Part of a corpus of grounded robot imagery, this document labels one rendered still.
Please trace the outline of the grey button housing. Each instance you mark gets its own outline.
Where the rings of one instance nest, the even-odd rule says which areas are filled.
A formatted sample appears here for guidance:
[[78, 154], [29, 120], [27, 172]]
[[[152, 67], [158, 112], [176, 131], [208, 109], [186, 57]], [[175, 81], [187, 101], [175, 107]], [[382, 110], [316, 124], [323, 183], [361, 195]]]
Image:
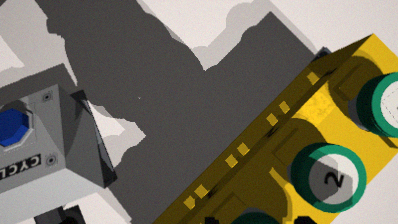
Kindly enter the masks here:
[[118, 179], [84, 90], [70, 95], [56, 84], [0, 106], [0, 224], [86, 224], [62, 206]]

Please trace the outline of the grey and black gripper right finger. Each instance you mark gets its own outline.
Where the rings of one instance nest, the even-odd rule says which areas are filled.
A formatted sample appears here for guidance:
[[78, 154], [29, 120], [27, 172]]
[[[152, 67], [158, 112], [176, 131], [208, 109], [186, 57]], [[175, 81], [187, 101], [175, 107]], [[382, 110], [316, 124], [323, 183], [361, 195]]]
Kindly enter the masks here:
[[317, 224], [317, 223], [309, 216], [298, 216], [297, 219], [294, 219], [294, 224]]

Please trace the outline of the green screw cap with number 2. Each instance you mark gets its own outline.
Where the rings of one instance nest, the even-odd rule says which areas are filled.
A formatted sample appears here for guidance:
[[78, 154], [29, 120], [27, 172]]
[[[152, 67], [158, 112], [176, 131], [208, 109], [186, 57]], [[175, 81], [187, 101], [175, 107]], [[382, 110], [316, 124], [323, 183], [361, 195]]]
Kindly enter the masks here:
[[297, 194], [326, 213], [351, 209], [360, 201], [367, 185], [360, 157], [347, 147], [325, 142], [301, 149], [292, 162], [290, 177]]

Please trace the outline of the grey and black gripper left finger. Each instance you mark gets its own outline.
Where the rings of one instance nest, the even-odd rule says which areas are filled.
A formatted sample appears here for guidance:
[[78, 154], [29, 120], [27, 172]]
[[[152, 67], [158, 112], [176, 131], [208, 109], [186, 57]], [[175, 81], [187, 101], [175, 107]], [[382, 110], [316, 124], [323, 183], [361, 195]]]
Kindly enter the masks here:
[[219, 220], [215, 220], [215, 217], [205, 217], [205, 224], [219, 224]]

